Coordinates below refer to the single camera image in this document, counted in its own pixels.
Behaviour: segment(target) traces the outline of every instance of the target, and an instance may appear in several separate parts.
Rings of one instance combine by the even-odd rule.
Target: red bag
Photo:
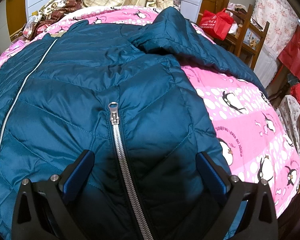
[[[221,12],[214,14],[205,10],[200,21],[200,28],[211,37],[223,41],[226,38],[231,25],[234,23],[234,19],[225,13],[225,11],[226,9],[223,9]]]

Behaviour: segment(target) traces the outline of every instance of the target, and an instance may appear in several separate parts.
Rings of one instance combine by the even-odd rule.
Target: blue gripper pad
[[[219,204],[225,205],[228,199],[227,193],[231,189],[231,183],[226,171],[222,167],[217,166],[205,152],[197,154],[196,166],[203,184],[208,187]]]
[[[68,165],[62,172],[59,189],[62,192],[64,204],[75,200],[93,165],[94,153],[90,150],[84,150],[75,162]]]

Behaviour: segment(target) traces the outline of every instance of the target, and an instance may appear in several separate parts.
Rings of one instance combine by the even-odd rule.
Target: cartoon penguin
[[[283,134],[282,136],[283,136],[283,138],[285,138],[285,140],[287,141],[287,143],[292,147],[293,146],[293,142],[291,141],[291,139],[289,138],[289,136],[287,134]]]
[[[268,128],[269,130],[271,130],[272,132],[275,133],[275,127],[274,127],[273,122],[272,122],[270,119],[268,119],[264,113],[262,113],[262,114],[263,114],[264,117],[265,117],[266,124],[267,124],[267,128]]]
[[[233,163],[232,150],[224,140],[222,140],[220,138],[218,138],[218,140],[219,140],[219,143],[222,147],[222,155],[226,159],[228,165],[230,166]]]
[[[74,19],[75,21],[80,21],[80,20],[82,20],[82,18],[81,18],[80,16],[78,16],[78,17],[74,16],[72,19]]]
[[[60,27],[61,30],[58,30],[57,33],[64,33],[66,30],[64,30],[62,27]]]
[[[266,104],[268,104],[269,106],[271,106],[269,100],[266,98],[265,94],[262,93],[262,92],[261,92],[261,97],[262,97],[263,101],[264,101]]]
[[[268,155],[261,157],[260,159],[260,168],[258,171],[258,180],[265,179],[270,181],[273,178],[273,166]]]
[[[141,19],[146,18],[146,15],[143,14],[142,12],[140,12],[139,10],[138,10],[138,12],[134,13],[133,15],[137,15],[137,16],[138,16],[139,18],[141,18]]]
[[[156,12],[157,14],[161,13],[162,10],[161,9],[158,9],[158,8],[153,8],[153,11]]]
[[[93,24],[99,24],[99,23],[102,23],[102,20],[97,17],[97,19],[93,22]]]
[[[226,93],[225,91],[223,91],[222,99],[230,108],[232,108],[242,114],[249,113],[247,111],[247,109],[241,104],[241,102],[239,101],[239,99],[237,98],[237,96],[234,93],[232,93],[232,92]]]
[[[295,169],[290,169],[288,166],[285,167],[289,169],[289,173],[287,175],[287,179],[288,179],[287,186],[289,186],[290,184],[294,186],[297,180],[297,171]]]

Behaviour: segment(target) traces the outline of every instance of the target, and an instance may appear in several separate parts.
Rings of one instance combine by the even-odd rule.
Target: white piping
[[[16,102],[17,102],[17,100],[18,100],[18,97],[19,97],[19,95],[20,95],[20,93],[21,93],[21,90],[23,89],[23,87],[24,87],[24,85],[25,85],[25,83],[26,83],[28,77],[29,77],[29,76],[30,76],[30,75],[31,75],[31,74],[32,74],[32,73],[40,66],[40,64],[42,63],[42,61],[43,61],[44,58],[46,57],[47,53],[49,52],[49,50],[51,49],[51,47],[53,46],[53,44],[54,44],[56,41],[57,41],[57,39],[53,41],[53,43],[50,45],[50,47],[48,48],[48,50],[46,51],[46,53],[43,55],[43,57],[42,57],[42,59],[40,60],[40,62],[38,63],[38,65],[34,68],[34,70],[32,70],[32,71],[26,76],[25,80],[23,81],[23,83],[22,83],[22,85],[21,85],[21,87],[20,87],[20,89],[19,89],[19,91],[18,91],[18,93],[17,93],[17,96],[16,96],[16,98],[15,98],[14,101],[13,101],[13,104],[12,104],[12,106],[10,107],[10,109],[9,109],[9,111],[8,111],[8,113],[7,113],[7,115],[6,115],[5,119],[4,119],[4,121],[3,121],[2,128],[1,128],[1,132],[0,132],[0,146],[1,146],[2,137],[3,137],[3,133],[4,133],[4,130],[5,130],[5,127],[6,127],[7,120],[8,120],[8,118],[9,118],[9,115],[10,115],[10,113],[11,113],[11,111],[12,111],[14,105],[16,104]]]

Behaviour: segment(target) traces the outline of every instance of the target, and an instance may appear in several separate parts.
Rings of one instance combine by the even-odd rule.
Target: pink bedspread
[[[80,15],[79,10],[51,25],[33,41],[47,33],[64,32],[83,19],[90,24],[151,24],[160,11],[135,6],[91,7],[88,13]],[[193,26],[198,35],[205,36]],[[13,44],[1,55],[0,67],[29,43]],[[300,158],[274,109],[251,83],[194,64],[184,64],[182,69],[207,107],[232,174],[248,182],[266,179],[280,216],[298,190]]]

